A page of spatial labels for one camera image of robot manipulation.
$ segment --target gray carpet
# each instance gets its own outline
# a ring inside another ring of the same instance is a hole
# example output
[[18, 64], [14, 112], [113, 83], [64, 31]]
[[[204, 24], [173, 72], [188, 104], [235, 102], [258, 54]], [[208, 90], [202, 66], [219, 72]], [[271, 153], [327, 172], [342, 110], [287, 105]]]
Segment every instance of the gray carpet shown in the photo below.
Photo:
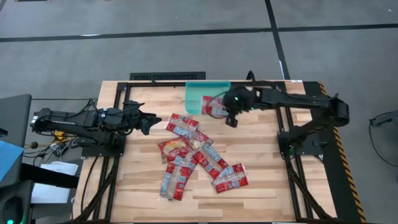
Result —
[[[398, 2], [272, 0], [278, 27], [398, 23]], [[0, 12], [0, 37], [110, 34], [165, 30], [270, 27], [264, 1], [225, 0], [8, 0]], [[340, 134], [369, 222], [395, 223], [397, 168], [371, 147], [368, 119], [398, 109], [398, 29], [281, 33], [291, 79], [321, 81], [351, 108]], [[208, 79], [281, 79], [270, 32], [133, 39], [0, 43], [0, 98], [98, 96], [102, 80], [127, 80], [131, 72], [206, 71]], [[33, 101], [76, 111], [81, 101]], [[376, 147], [398, 164], [396, 127], [373, 129]], [[28, 131], [27, 142], [49, 141]], [[80, 158], [68, 151], [65, 160]], [[41, 223], [63, 222], [69, 214]]]

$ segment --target yellow and black hazard stripe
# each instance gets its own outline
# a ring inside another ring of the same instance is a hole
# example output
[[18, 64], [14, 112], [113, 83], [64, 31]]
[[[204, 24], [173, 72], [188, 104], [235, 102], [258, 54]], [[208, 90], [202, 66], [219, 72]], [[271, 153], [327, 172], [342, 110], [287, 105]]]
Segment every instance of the yellow and black hazard stripe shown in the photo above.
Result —
[[[319, 86], [321, 88], [322, 94], [325, 95], [326, 94], [325, 86], [323, 86], [322, 83], [319, 83]], [[333, 132], [335, 134], [335, 139], [336, 139], [336, 143], [337, 143], [337, 146], [338, 146], [338, 150], [340, 152], [341, 160], [343, 162], [343, 165], [344, 165], [344, 168], [345, 168], [345, 171], [346, 171], [346, 174], [347, 174], [349, 187], [351, 187], [351, 191], [353, 192], [353, 196], [354, 196], [354, 199], [355, 199], [355, 204], [356, 204], [356, 207], [358, 208], [358, 213], [359, 213], [359, 216], [361, 218], [361, 222], [366, 223], [365, 214], [363, 213], [362, 205], [361, 205], [361, 202], [359, 201], [358, 192], [356, 190], [356, 187], [355, 187], [355, 184], [354, 184], [354, 180], [353, 180], [353, 175], [351, 174], [351, 171], [349, 169], [347, 157], [346, 157], [346, 154], [344, 152], [343, 144], [341, 143], [340, 135], [338, 134], [337, 128], [333, 128]]]

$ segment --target red snack packet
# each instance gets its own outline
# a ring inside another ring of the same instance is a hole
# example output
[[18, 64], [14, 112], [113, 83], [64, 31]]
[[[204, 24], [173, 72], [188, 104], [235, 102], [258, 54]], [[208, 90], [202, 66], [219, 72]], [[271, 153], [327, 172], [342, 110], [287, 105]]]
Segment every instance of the red snack packet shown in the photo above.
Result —
[[228, 112], [224, 110], [223, 99], [217, 97], [213, 99], [212, 96], [203, 96], [201, 100], [201, 113], [210, 113], [213, 116], [225, 117]]
[[181, 136], [157, 145], [162, 156], [162, 163], [174, 161], [176, 157], [185, 158], [191, 151], [189, 138]]
[[166, 130], [180, 136], [188, 136], [191, 138], [193, 133], [197, 130], [198, 125], [198, 121], [173, 113], [166, 125]]
[[192, 170], [189, 167], [181, 167], [169, 162], [160, 188], [160, 196], [169, 200], [181, 200], [185, 184], [191, 174]]
[[205, 168], [213, 179], [217, 178], [228, 167], [228, 164], [211, 146], [207, 149], [200, 148], [193, 157]]
[[213, 140], [209, 138], [207, 135], [201, 133], [199, 130], [195, 131], [193, 137], [191, 138], [191, 147], [194, 151], [199, 150], [200, 148], [206, 149], [207, 147], [213, 144]]
[[219, 177], [212, 181], [217, 193], [236, 189], [248, 183], [246, 170], [242, 164], [236, 164], [226, 168]]
[[198, 164], [198, 161], [193, 157], [195, 153], [196, 152], [194, 151], [189, 151], [185, 158], [177, 156], [174, 159], [173, 163], [178, 166], [188, 167], [190, 170], [193, 171]]

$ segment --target black metal frame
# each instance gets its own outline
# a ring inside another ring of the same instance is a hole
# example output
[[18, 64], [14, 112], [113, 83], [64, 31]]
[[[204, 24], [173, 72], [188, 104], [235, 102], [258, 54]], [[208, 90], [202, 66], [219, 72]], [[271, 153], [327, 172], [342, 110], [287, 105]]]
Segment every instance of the black metal frame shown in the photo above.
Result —
[[43, 169], [30, 164], [21, 164], [19, 180], [32, 180], [38, 184], [48, 184], [57, 187], [75, 189], [79, 183], [79, 177]]
[[[248, 76], [247, 76], [248, 80], [251, 80], [251, 82], [231, 82], [231, 86], [270, 86], [271, 88], [278, 88], [280, 90], [285, 91], [286, 87], [285, 87], [285, 82], [269, 82], [269, 81], [257, 81], [256, 78], [254, 77], [254, 75], [252, 73], [249, 72]], [[120, 97], [121, 97], [121, 92], [123, 90], [125, 90], [125, 96], [124, 96], [124, 102], [127, 102], [129, 100], [130, 97], [130, 92], [131, 92], [131, 88], [133, 87], [148, 87], [148, 86], [153, 86], [153, 87], [157, 87], [157, 86], [170, 86], [170, 87], [175, 87], [175, 86], [185, 86], [185, 82], [155, 82], [155, 81], [151, 81], [151, 82], [145, 82], [145, 83], [118, 83], [118, 87], [117, 87], [117, 91], [116, 91], [116, 97], [115, 97], [115, 101], [114, 101], [114, 106], [118, 106], [119, 101], [120, 101]], [[277, 114], [277, 120], [278, 120], [278, 124], [279, 124], [279, 131], [280, 132], [284, 132], [285, 128], [284, 128], [284, 123], [283, 123], [283, 118], [282, 118], [282, 112], [280, 110], [280, 108], [276, 109], [276, 114]], [[293, 126], [293, 119], [292, 119], [292, 115], [290, 112], [290, 109], [286, 108], [286, 115], [287, 115], [287, 121], [289, 124], [289, 127], [291, 128]], [[333, 145], [335, 142], [335, 139], [329, 139], [329, 141], [331, 141], [330, 145]], [[287, 147], [286, 145], [283, 145], [283, 143], [280, 142], [280, 151], [281, 152], [287, 152]], [[334, 149], [328, 149], [328, 150], [334, 150], [334, 151], [338, 151], [338, 148], [334, 148]], [[295, 161], [296, 161], [296, 166], [297, 166], [297, 170], [298, 170], [298, 174], [295, 173], [295, 171], [293, 170], [293, 166], [291, 163], [291, 160], [288, 158], [289, 155], [288, 153], [284, 154], [285, 157], [285, 165], [286, 165], [286, 169], [287, 169], [287, 173], [288, 173], [288, 181], [289, 181], [289, 187], [290, 187], [290, 193], [291, 193], [291, 197], [292, 197], [292, 204], [293, 204], [293, 209], [295, 212], [295, 219], [297, 222], [308, 222], [308, 223], [314, 223], [317, 221], [320, 222], [334, 222], [336, 220], [316, 220], [313, 219], [313, 214], [312, 214], [312, 208], [314, 207], [318, 207], [320, 208], [315, 199], [313, 199], [313, 197], [311, 196], [310, 192], [307, 190], [307, 186], [306, 186], [306, 181], [305, 181], [305, 175], [304, 175], [304, 171], [303, 171], [303, 165], [302, 165], [302, 161], [300, 158], [300, 155], [295, 155]], [[328, 156], [324, 156], [324, 160], [326, 161], [331, 161], [329, 158], [325, 158]], [[100, 176], [100, 182], [99, 182], [99, 186], [101, 186], [103, 184], [103, 180], [104, 177], [106, 175], [106, 171], [108, 168], [108, 163], [109, 163], [109, 158], [105, 157], [104, 161], [103, 161], [103, 166], [102, 166], [102, 170], [101, 170], [101, 176]], [[114, 163], [119, 163], [119, 157], [115, 157], [114, 158]], [[331, 172], [331, 170], [335, 169], [335, 167], [338, 166], [342, 166], [341, 160], [335, 159], [333, 161], [332, 165], [325, 165], [325, 170], [326, 173]], [[300, 213], [300, 206], [299, 206], [299, 200], [297, 197], [297, 191], [295, 186], [298, 186], [299, 189], [302, 191], [303, 195], [304, 195], [304, 202], [305, 202], [305, 209], [306, 209], [306, 213], [307, 213], [307, 218], [302, 218], [301, 213]], [[115, 190], [115, 186], [116, 186], [116, 178], [111, 182], [110, 186], [109, 186], [109, 195], [108, 195], [108, 199], [107, 199], [107, 204], [106, 204], [106, 215], [105, 215], [105, 219], [106, 220], [110, 220], [111, 218], [111, 211], [112, 211], [112, 206], [113, 206], [113, 197], [114, 197], [114, 190]], [[350, 202], [347, 202], [347, 198], [349, 198], [349, 196], [351, 195], [350, 192], [346, 192], [347, 194], [341, 195], [339, 190], [333, 189], [331, 187], [331, 192], [332, 192], [332, 197], [333, 199], [335, 199], [336, 197], [338, 198], [345, 198], [345, 202], [346, 203], [353, 203], [355, 204], [355, 201], [352, 200]], [[99, 209], [100, 209], [100, 204], [97, 205], [96, 210], [94, 212], [94, 217], [93, 219], [98, 219], [98, 214], [99, 214]], [[356, 207], [351, 207], [349, 209], [347, 208], [337, 208], [336, 207], [336, 211], [341, 211], [341, 209], [345, 209], [344, 213], [339, 213], [338, 212], [338, 218], [344, 221], [349, 221], [349, 222], [360, 222], [359, 219], [359, 215], [358, 215], [358, 211]], [[327, 214], [325, 214], [324, 216], [322, 216], [322, 218], [331, 218], [329, 217]]]
[[[318, 82], [304, 82], [303, 84], [307, 94], [322, 94], [322, 88]], [[311, 116], [312, 118], [317, 118], [320, 113], [319, 111], [311, 110]], [[323, 165], [325, 166], [337, 217], [351, 222], [361, 222], [361, 219], [364, 219], [359, 214], [359, 211], [363, 213], [362, 208], [358, 206], [361, 202], [358, 199], [355, 186], [349, 181], [347, 173], [349, 170], [347, 170], [344, 161], [342, 161], [341, 142], [335, 138], [335, 130], [333, 128], [326, 128], [317, 134], [319, 139], [328, 143], [322, 147]]]

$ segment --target white paper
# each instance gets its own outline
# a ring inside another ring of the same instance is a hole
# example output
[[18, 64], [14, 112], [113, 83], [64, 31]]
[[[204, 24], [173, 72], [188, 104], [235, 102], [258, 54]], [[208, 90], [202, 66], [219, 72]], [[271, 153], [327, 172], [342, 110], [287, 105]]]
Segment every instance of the white paper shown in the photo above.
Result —
[[[75, 175], [78, 168], [76, 164], [66, 162], [52, 162], [51, 164], [42, 164], [40, 167], [68, 175]], [[69, 191], [70, 189], [62, 187], [35, 184], [31, 203], [67, 203]]]

